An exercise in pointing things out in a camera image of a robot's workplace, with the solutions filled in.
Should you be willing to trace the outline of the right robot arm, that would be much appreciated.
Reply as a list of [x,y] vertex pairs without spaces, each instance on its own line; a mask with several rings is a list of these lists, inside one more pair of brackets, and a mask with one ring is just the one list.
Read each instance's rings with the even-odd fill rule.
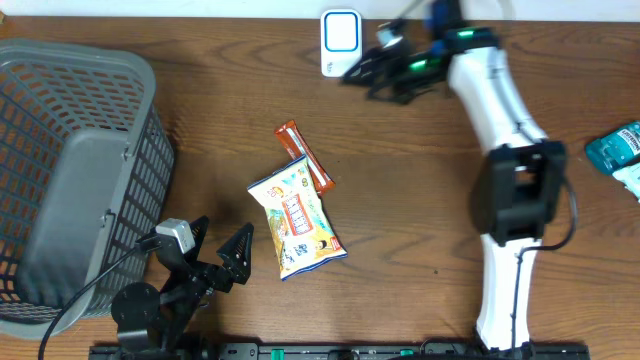
[[527,110],[511,76],[507,52],[489,27],[465,20],[458,1],[435,1],[431,47],[415,51],[398,16],[379,26],[378,46],[343,75],[367,96],[408,104],[444,82],[461,101],[483,153],[469,198],[483,248],[483,295],[475,333],[485,358],[532,359],[527,325],[530,283],[545,227],[556,213],[567,154]]

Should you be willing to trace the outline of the teal wet wipes pack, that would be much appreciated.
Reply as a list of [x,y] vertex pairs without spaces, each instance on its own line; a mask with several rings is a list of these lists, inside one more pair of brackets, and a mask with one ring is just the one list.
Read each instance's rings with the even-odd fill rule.
[[612,176],[640,201],[640,163],[616,170]]

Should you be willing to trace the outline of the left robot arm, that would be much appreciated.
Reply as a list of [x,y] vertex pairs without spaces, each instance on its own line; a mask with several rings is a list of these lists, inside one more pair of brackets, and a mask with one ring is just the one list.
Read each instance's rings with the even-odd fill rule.
[[202,299],[244,285],[251,274],[254,226],[243,225],[218,250],[220,265],[198,259],[209,219],[189,223],[167,219],[145,235],[138,248],[153,252],[169,270],[157,289],[146,282],[131,283],[113,298],[111,315],[119,346],[113,359],[215,359],[216,349],[185,330]]

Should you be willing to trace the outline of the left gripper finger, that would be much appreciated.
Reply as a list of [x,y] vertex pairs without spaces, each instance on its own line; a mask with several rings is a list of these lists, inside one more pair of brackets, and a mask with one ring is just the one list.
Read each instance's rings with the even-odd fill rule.
[[217,250],[234,283],[245,285],[251,275],[253,234],[254,226],[246,223]]
[[191,233],[193,235],[195,246],[187,252],[188,260],[196,260],[201,250],[204,238],[209,225],[209,218],[201,216],[190,223]]

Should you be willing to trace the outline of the red snack bar wrapper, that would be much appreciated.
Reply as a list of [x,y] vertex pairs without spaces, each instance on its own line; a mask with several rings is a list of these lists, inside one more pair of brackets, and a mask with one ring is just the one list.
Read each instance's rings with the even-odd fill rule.
[[300,157],[307,159],[314,187],[319,195],[324,195],[336,186],[334,180],[321,166],[313,151],[310,149],[294,120],[290,120],[276,128],[274,135],[292,159],[298,159]]

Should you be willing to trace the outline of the blue mouthwash bottle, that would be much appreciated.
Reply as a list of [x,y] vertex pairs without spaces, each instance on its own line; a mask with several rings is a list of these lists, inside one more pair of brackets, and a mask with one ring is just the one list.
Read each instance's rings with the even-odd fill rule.
[[586,145],[585,152],[601,173],[612,175],[639,158],[639,122],[631,122],[595,139]]

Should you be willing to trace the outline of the yellow snack bag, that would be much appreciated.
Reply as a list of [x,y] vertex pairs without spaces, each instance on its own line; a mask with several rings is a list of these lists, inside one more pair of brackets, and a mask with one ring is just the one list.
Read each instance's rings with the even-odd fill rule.
[[247,191],[265,210],[283,281],[348,256],[324,212],[305,156]]

